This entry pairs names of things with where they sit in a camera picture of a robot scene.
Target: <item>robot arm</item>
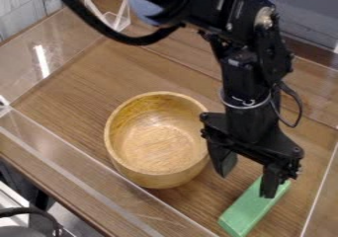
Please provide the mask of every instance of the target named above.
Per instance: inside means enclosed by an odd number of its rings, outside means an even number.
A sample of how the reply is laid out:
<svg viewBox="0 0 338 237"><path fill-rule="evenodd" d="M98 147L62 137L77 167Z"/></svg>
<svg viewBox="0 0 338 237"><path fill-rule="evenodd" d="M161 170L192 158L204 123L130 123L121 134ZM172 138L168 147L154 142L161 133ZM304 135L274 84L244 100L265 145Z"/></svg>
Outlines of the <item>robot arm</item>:
<svg viewBox="0 0 338 237"><path fill-rule="evenodd" d="M297 127L303 104L283 78L292 72L293 54L285 47L277 7L270 0L130 0L140 18L161 27L130 38L112 30L78 0L63 0L102 34L126 44L152 44L182 24L193 24L210 42L222 67L224 114L202 114L202 136L216 170L226 177L238 154L265 167L261 196L273 198L280 184L297 179L304 150L283 133L281 121ZM283 91L300 106L295 124L281 115Z"/></svg>

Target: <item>black wire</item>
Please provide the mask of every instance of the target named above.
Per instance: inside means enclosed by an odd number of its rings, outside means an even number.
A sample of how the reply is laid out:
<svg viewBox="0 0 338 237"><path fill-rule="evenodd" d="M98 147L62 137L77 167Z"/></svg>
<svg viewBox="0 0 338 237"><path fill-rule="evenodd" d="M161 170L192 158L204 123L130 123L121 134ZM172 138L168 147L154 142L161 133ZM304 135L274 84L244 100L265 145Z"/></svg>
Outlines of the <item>black wire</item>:
<svg viewBox="0 0 338 237"><path fill-rule="evenodd" d="M79 0L62 0L79 18L106 37L129 45L149 45L164 40L173 32L178 30L181 25L160 29L153 34L144 37L129 37L113 30L83 6Z"/></svg>
<svg viewBox="0 0 338 237"><path fill-rule="evenodd" d="M13 217L19 214L38 214L43 217L46 217L54 224L54 230L57 232L57 237L61 237L61 232L63 230L63 227L58 223L57 219L43 210L37 208L6 208L0 210L0 218L3 217Z"/></svg>
<svg viewBox="0 0 338 237"><path fill-rule="evenodd" d="M280 110L279 110L279 107L277 107L277 105L276 105L276 103L274 103L274 98L272 98L270 104L272 104L272 106L273 106L274 112L276 112L277 116L280 117L283 123L284 123L285 125L288 125L289 127L296 128L296 127L300 125L301 118L303 118L303 113L304 113L303 100L301 100L301 98L300 98L297 92L289 88L289 86L287 85L287 83L285 83L284 81L281 81L281 82L277 84L277 87L280 87L281 90L285 91L285 92L295 98L295 100L296 100L296 102L297 102L297 105L299 105L299 108L300 108L300 112L299 112L299 117L297 117L296 122L295 122L295 123L291 123L291 122L283 117L283 114L281 114L281 112L280 112Z"/></svg>

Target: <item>wooden bowl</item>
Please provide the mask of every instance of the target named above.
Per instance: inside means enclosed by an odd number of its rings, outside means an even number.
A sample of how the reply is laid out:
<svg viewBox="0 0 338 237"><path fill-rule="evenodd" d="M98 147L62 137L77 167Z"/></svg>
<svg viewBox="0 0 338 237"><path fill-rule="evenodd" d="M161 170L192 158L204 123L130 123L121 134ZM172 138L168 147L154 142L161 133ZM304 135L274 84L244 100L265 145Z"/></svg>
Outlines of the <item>wooden bowl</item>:
<svg viewBox="0 0 338 237"><path fill-rule="evenodd" d="M140 186L168 189L188 183L209 161L201 137L206 108L190 97L156 92L113 113L105 142L118 171Z"/></svg>

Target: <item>green block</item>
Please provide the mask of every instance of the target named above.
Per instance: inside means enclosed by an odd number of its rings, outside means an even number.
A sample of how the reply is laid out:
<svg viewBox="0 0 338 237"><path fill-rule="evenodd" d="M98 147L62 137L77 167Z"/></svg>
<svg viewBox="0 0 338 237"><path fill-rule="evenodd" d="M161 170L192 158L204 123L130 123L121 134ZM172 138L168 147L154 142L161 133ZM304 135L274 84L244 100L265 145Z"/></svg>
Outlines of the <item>green block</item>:
<svg viewBox="0 0 338 237"><path fill-rule="evenodd" d="M250 186L220 217L218 224L233 237L248 236L291 188L291 181L287 181L274 199L262 198L260 197L261 181L262 178Z"/></svg>

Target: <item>bowl rim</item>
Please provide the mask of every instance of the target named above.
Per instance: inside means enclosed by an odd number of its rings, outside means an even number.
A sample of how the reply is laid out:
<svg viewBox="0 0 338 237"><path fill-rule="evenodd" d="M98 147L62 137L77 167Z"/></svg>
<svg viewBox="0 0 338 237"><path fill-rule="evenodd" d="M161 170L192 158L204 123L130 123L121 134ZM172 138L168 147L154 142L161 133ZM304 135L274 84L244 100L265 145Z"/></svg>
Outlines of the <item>bowl rim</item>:
<svg viewBox="0 0 338 237"><path fill-rule="evenodd" d="M126 106L129 106L133 102L136 102L137 100L150 97L150 96L173 96L177 98L182 98L185 100L192 101L200 108L201 108L201 112L206 113L208 109L206 107L190 96L184 95L182 93L177 93L177 92L170 92L170 91L158 91L158 92L149 92L145 94L141 94L136 97L133 97L132 99L129 99L126 102L122 103L122 105L114 110L108 122L106 122L106 126L105 126L105 144L106 144L106 148L108 151L110 153L110 159L117 167L117 163L124 166L124 168L129 169L130 171L148 175L148 176L168 176L168 175L176 175L180 174L182 172L185 172L186 170L192 169L196 165L200 164L201 161L205 160L206 157L209 157L209 153L208 153L208 148L204 150L201 157L197 158L197 160L194 162L192 162L189 164L189 166L185 169L181 169L178 171L174 172L168 172L168 173L154 173L154 172L149 172L149 171L141 171L140 169L137 169L134 166L132 166L130 164L126 164L126 162L122 160L121 156L118 155L114 147L113 147L113 143L112 143L112 139L110 139L110 127L113 124L113 121L116 119L116 117L118 116L118 114L121 113L121 111L126 108Z"/></svg>

